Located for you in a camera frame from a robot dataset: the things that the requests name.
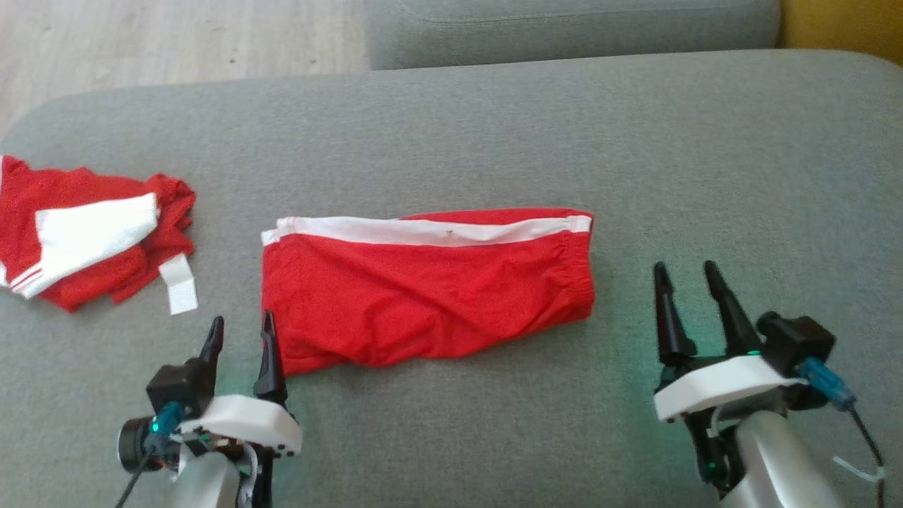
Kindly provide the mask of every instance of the mustard yellow fabric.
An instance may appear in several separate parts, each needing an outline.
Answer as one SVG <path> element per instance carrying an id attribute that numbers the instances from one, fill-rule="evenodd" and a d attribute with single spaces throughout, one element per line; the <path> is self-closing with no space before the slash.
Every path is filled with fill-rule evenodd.
<path id="1" fill-rule="evenodd" d="M 783 0 L 780 45 L 880 56 L 903 65 L 903 0 Z"/>

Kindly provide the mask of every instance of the gray upholstered surface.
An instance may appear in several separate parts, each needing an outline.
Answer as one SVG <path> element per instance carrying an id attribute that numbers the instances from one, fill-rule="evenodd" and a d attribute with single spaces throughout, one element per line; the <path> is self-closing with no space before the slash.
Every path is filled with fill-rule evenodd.
<path id="1" fill-rule="evenodd" d="M 774 47 L 778 0 L 369 0 L 373 69 Z"/>
<path id="2" fill-rule="evenodd" d="M 37 166 L 178 175 L 198 193 L 200 310 L 159 281 L 65 315 L 0 297 L 3 506 L 110 506 L 120 424 L 144 385 L 226 317 L 219 388 L 257 369 L 258 232 L 287 214 L 395 217 L 585 208 L 598 303 L 569 325 L 460 361 L 351 366 L 290 381 L 302 456 L 277 507 L 709 506 L 684 428 L 659 424 L 651 267 L 716 352 L 702 263 L 753 315 L 808 313 L 883 446 L 903 501 L 903 71 L 837 52 L 714 52 L 126 89 L 58 100 L 0 145 Z M 852 506 L 872 491 L 830 463 L 870 458 L 848 417 L 796 415 Z M 149 475 L 130 506 L 155 506 Z"/>

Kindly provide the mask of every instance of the wooden floor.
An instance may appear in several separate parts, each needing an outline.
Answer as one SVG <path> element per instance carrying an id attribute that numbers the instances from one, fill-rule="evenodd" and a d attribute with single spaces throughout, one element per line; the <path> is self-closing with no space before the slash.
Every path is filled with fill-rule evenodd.
<path id="1" fill-rule="evenodd" d="M 57 97 L 363 71 L 367 0 L 0 0 L 0 137 Z"/>

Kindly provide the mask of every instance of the gray couch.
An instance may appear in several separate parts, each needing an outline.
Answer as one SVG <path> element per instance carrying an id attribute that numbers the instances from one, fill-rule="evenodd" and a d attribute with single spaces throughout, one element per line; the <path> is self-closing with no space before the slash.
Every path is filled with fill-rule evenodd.
<path id="1" fill-rule="evenodd" d="M 87 165 L 198 193 L 200 309 L 158 280 L 67 315 L 0 296 L 0 505 L 111 506 L 116 433 L 156 368 L 226 317 L 219 391 L 250 393 L 258 233 L 277 217 L 521 205 L 595 212 L 592 318 L 457 361 L 351 365 L 290 379 L 306 442 L 276 465 L 276 507 L 714 506 L 689 436 L 656 421 L 651 268 L 668 262 L 705 352 L 721 330 L 715 259 L 752 315 L 809 314 L 883 447 L 903 503 L 903 71 L 843 52 L 642 55 L 122 89 L 38 108 L 0 143 L 35 166 Z M 834 466 L 870 456 L 848 416 L 792 422 Z M 148 475 L 129 506 L 157 506 Z"/>
<path id="2" fill-rule="evenodd" d="M 773 48 L 779 0 L 368 0 L 373 69 Z"/>

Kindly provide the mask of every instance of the red fabric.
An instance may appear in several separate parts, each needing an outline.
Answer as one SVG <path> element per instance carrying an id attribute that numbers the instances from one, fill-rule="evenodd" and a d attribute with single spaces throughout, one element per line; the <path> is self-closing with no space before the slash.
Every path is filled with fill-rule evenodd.
<path id="1" fill-rule="evenodd" d="M 407 219 L 509 224 L 566 209 L 444 212 Z M 265 246 L 263 308 L 286 374 L 340 362 L 456 358 L 588 317 L 590 233 L 500 245 L 355 243 L 304 234 Z"/>
<path id="2" fill-rule="evenodd" d="M 32 171 L 25 161 L 3 156 L 0 183 L 0 260 L 6 280 L 12 280 L 41 259 L 41 243 L 34 224 L 39 210 L 70 208 L 93 202 L 134 198 L 155 193 L 160 210 L 157 228 L 140 244 L 74 273 L 41 293 L 41 298 L 69 312 L 109 294 L 120 303 L 154 280 L 157 267 L 172 256 L 194 251 L 184 230 L 194 205 L 187 184 L 164 174 L 147 182 L 123 176 L 92 173 L 80 167 L 72 171 Z"/>

